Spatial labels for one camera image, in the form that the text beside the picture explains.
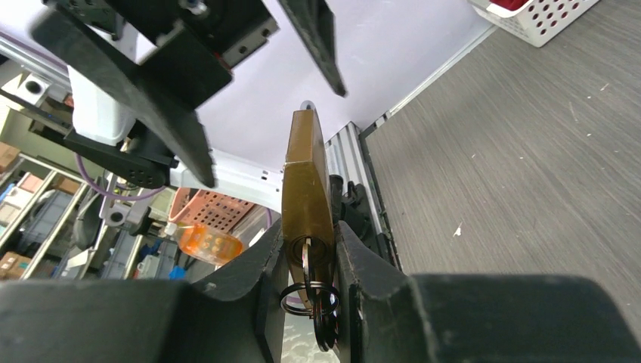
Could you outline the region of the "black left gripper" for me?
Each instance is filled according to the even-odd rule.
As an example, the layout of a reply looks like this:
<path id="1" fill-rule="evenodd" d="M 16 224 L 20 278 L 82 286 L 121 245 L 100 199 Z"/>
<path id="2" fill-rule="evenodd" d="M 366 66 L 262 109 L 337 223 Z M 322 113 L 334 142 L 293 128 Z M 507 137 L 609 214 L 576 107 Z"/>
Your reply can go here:
<path id="1" fill-rule="evenodd" d="M 324 0 L 279 0 L 340 96 L 335 17 Z M 209 142 L 194 109 L 232 80 L 278 25 L 261 1 L 52 1 L 32 39 L 127 106 L 206 187 Z"/>

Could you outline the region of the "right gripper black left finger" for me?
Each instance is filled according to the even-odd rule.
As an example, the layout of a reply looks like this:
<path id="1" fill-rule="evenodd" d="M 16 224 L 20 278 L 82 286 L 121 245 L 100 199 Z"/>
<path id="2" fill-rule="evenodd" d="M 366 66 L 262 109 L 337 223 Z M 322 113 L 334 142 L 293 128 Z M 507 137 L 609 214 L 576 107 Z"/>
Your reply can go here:
<path id="1" fill-rule="evenodd" d="M 279 362 L 288 281 L 275 222 L 205 278 L 1 285 L 3 362 Z"/>

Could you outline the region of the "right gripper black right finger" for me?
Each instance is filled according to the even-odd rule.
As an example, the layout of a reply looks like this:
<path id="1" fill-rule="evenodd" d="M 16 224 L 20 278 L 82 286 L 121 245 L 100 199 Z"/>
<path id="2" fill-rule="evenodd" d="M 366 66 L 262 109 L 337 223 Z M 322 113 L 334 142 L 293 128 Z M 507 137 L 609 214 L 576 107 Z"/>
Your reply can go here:
<path id="1" fill-rule="evenodd" d="M 613 299 L 573 275 L 406 275 L 336 227 L 343 362 L 638 362 Z"/>

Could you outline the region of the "silver brass padlock keys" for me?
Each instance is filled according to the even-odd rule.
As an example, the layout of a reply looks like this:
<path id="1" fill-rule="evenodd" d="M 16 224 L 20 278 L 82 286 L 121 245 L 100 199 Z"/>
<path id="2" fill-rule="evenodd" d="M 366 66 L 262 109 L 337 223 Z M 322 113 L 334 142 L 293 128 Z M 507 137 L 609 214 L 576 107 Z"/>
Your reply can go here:
<path id="1" fill-rule="evenodd" d="M 296 316 L 310 318 L 314 326 L 314 335 L 319 349 L 329 352 L 336 345 L 338 338 L 338 317 L 339 291 L 333 283 L 317 281 L 314 276 L 314 268 L 311 266 L 310 250 L 312 239 L 307 237 L 302 245 L 302 282 L 295 282 L 286 287 L 280 294 L 281 308 Z M 294 292 L 305 291 L 306 302 L 309 307 L 291 306 L 287 297 Z"/>

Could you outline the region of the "brass padlock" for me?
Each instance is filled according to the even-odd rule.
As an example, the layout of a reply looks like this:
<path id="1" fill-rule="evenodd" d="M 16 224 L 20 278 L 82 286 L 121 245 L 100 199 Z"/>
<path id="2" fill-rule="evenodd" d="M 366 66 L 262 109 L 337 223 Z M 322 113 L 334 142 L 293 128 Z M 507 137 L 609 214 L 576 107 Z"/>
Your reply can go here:
<path id="1" fill-rule="evenodd" d="M 283 170 L 281 204 L 283 244 L 291 276 L 304 283 L 304 266 L 310 281 L 332 284 L 336 264 L 330 178 L 324 137 L 316 107 L 302 103 L 293 113 Z M 303 262 L 302 248 L 308 247 Z"/>

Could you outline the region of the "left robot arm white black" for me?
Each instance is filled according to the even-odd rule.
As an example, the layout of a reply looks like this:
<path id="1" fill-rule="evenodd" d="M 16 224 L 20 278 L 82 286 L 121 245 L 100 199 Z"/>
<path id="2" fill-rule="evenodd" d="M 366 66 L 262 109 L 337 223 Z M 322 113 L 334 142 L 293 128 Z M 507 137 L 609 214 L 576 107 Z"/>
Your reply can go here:
<path id="1" fill-rule="evenodd" d="M 48 1 L 31 38 L 64 61 L 62 145 L 134 185 L 218 191 L 280 211 L 282 179 L 213 150 L 198 107 L 278 25 L 262 1 Z"/>

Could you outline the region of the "orange drink bottle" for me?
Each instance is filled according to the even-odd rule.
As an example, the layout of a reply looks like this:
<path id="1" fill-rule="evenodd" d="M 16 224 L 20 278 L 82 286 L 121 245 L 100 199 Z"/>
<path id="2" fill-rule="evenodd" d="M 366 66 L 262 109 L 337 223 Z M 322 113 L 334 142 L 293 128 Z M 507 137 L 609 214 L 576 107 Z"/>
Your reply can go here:
<path id="1" fill-rule="evenodd" d="M 203 223 L 169 223 L 165 233 L 176 242 L 181 252 L 211 265 L 224 265 L 245 250 L 242 241 Z"/>

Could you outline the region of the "pink laundry basket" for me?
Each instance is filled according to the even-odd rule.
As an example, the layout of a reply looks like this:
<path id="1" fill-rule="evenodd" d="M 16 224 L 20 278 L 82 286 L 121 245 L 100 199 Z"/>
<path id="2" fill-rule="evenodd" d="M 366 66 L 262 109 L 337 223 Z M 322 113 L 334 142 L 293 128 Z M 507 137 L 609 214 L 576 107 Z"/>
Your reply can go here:
<path id="1" fill-rule="evenodd" d="M 179 188 L 169 210 L 168 222 L 178 226 L 207 225 L 224 233 L 254 207 L 254 203 L 215 191 Z"/>

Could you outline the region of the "red cloth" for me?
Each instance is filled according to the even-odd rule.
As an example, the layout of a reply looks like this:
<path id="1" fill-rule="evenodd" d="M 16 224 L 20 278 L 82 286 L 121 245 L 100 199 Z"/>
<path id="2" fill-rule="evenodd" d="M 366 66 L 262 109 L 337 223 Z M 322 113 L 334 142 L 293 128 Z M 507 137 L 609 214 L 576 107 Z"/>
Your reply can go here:
<path id="1" fill-rule="evenodd" d="M 508 11 L 517 11 L 527 2 L 528 0 L 491 0 L 492 4 L 505 8 Z"/>

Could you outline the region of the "white plastic basket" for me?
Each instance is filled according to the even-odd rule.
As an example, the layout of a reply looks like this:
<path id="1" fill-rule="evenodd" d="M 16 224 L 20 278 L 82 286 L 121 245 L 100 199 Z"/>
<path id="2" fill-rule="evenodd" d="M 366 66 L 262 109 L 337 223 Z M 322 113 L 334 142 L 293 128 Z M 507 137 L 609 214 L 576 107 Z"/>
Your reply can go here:
<path id="1" fill-rule="evenodd" d="M 492 1 L 470 2 L 480 17 L 536 48 L 544 46 L 597 3 L 598 0 L 529 0 L 509 10 Z"/>

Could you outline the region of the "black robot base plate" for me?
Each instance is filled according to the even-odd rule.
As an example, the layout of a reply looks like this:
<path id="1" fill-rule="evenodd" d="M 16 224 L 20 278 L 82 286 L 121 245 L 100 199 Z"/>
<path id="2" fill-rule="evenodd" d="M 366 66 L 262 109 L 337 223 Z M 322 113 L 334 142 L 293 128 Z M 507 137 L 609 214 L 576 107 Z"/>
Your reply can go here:
<path id="1" fill-rule="evenodd" d="M 329 180 L 333 223 L 344 221 L 365 247 L 401 270 L 398 259 L 393 255 L 391 241 L 375 228 L 375 215 L 371 213 L 365 187 L 353 181 L 345 185 L 340 175 L 330 175 Z"/>

